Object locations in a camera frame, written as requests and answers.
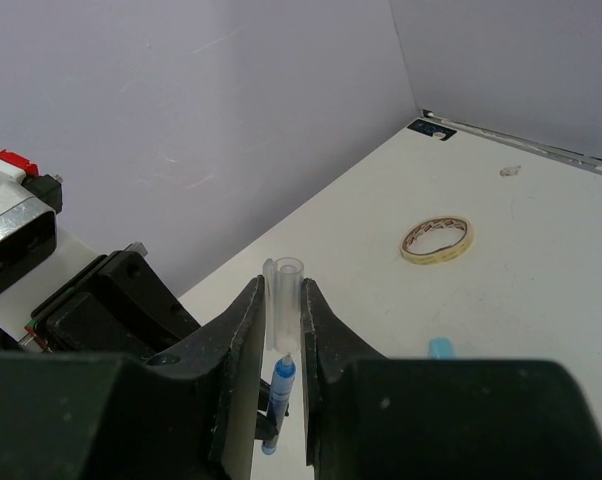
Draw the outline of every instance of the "small transparent object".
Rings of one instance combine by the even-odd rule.
[[[263,264],[266,301],[266,348],[282,355],[296,353],[301,341],[303,262],[268,258]]]

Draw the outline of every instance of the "tape roll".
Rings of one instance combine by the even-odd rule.
[[[434,230],[441,228],[456,228],[463,231],[463,236],[458,242],[446,247],[438,248],[428,253],[414,253],[410,248],[417,239]],[[401,241],[401,256],[408,262],[417,265],[433,265],[435,263],[447,262],[457,258],[470,248],[474,240],[474,229],[470,222],[461,217],[444,216],[429,218],[410,229]]]

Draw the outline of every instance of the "white wall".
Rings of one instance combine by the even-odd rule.
[[[177,292],[415,115],[387,0],[0,2],[0,149]]]
[[[602,157],[602,0],[391,0],[437,115]]]

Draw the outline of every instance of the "black sticker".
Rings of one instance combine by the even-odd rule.
[[[410,130],[414,130],[415,132],[422,133],[423,135],[427,135],[428,137],[435,137],[435,134],[437,134],[435,138],[438,138],[442,142],[445,142],[452,135],[457,133],[456,130],[452,130],[451,128],[445,128],[421,119],[412,122],[410,125],[408,125],[408,128]]]

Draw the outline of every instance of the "yellow tape roll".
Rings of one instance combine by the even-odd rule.
[[[463,236],[453,245],[438,248],[429,253],[414,253],[410,251],[414,242],[421,236],[433,230],[440,228],[457,228],[462,230]],[[457,258],[472,245],[474,240],[474,229],[470,222],[461,217],[445,216],[434,217],[419,223],[407,233],[401,241],[401,256],[408,262],[417,265],[433,265],[435,263],[447,262]]]

